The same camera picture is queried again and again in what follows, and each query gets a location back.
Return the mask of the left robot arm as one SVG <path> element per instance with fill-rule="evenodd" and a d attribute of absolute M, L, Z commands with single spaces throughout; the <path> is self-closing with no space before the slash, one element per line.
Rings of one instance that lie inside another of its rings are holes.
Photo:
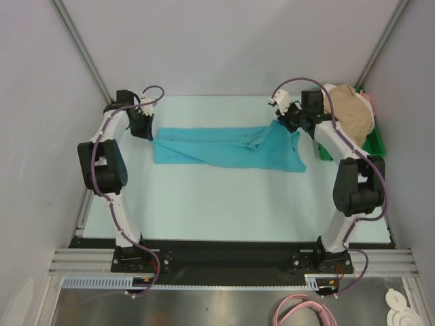
<path fill-rule="evenodd" d="M 124 133 L 151 141 L 154 106 L 158 98 L 129 90 L 117 91 L 116 101 L 103 110 L 96 134 L 77 146 L 82 176 L 87 189 L 104 203 L 115 230 L 116 246 L 131 248 L 141 241 L 123 198 L 128 171 L 119 142 Z"/>

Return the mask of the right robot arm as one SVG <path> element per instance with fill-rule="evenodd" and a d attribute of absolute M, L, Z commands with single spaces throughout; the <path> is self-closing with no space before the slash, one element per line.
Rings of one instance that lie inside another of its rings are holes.
<path fill-rule="evenodd" d="M 333 113 L 324 111 L 324 101 L 331 101 L 325 90 L 304 91 L 301 99 L 297 105 L 285 90 L 278 89 L 269 103 L 277 107 L 280 124 L 290 132 L 304 130 L 327 150 L 338 166 L 332 190 L 336 211 L 313 253 L 314 266 L 320 272 L 330 272 L 348 251 L 357 224 L 370 221 L 369 215 L 384 205 L 385 162 L 358 147 Z"/>

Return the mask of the teal polo shirt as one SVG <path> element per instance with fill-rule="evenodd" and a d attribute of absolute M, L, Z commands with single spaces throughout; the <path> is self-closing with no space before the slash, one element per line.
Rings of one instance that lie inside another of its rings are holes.
<path fill-rule="evenodd" d="M 154 163 L 303 173 L 299 138 L 299 132 L 288 132 L 277 120 L 254 127 L 159 128 Z"/>

